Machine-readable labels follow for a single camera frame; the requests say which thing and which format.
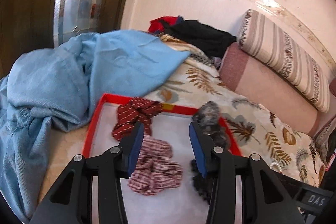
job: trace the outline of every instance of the blue gripper pad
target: blue gripper pad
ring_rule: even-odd
[[[191,146],[193,147],[198,171],[202,174],[203,177],[205,177],[207,175],[207,169],[205,167],[205,155],[201,148],[193,123],[190,123],[189,125],[189,138]]]
[[[145,130],[144,130],[143,124],[140,122],[137,122],[131,133],[131,138],[133,139],[133,145],[128,154],[128,164],[127,164],[127,175],[129,177],[135,171],[135,167],[138,162],[144,133],[145,133]]]

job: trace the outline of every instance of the floral bedsheet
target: floral bedsheet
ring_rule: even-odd
[[[308,135],[293,131],[263,105],[227,89],[209,58],[197,47],[166,34],[161,40],[191,55],[146,98],[197,108],[214,101],[243,156],[258,153],[268,165],[275,162],[275,169],[281,169],[284,175],[316,187],[320,184],[325,165]]]

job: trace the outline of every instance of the striped pillow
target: striped pillow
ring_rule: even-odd
[[[321,112],[329,109],[329,84],[322,69],[286,32],[249,9],[238,34],[240,48],[292,83]]]

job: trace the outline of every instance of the light blue garment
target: light blue garment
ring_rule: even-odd
[[[23,54],[0,81],[0,190],[19,219],[29,222],[36,208],[51,126],[85,125],[103,93],[146,95],[189,54],[133,30],[84,33]]]

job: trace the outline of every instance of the metal screw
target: metal screw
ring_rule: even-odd
[[[79,154],[73,157],[74,161],[81,161],[82,159],[83,159],[83,156]]]
[[[258,155],[258,154],[252,154],[251,158],[253,160],[260,160],[260,155]]]
[[[113,146],[113,147],[110,149],[110,152],[111,152],[112,154],[117,154],[117,153],[119,153],[119,151],[120,151],[120,148],[119,148],[118,146]]]
[[[220,146],[215,146],[215,147],[213,148],[213,151],[214,151],[215,153],[221,153],[221,152],[223,152],[224,150],[223,150],[223,148],[221,148]]]

